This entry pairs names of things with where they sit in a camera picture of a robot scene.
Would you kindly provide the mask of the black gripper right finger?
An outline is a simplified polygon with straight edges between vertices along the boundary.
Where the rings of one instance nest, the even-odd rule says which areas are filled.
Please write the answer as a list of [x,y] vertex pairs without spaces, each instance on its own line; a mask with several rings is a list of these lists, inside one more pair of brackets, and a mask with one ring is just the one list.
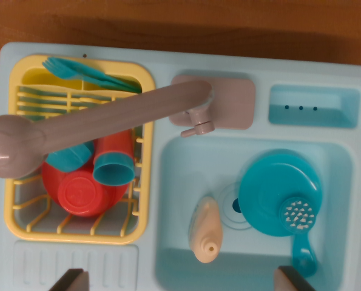
[[315,291],[293,266],[279,266],[273,273],[274,291]]

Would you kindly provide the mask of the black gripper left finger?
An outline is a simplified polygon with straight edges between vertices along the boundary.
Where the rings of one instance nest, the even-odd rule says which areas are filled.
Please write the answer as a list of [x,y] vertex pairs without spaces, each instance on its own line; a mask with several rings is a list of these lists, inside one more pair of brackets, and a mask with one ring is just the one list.
[[89,273],[83,269],[69,269],[49,291],[89,291]]

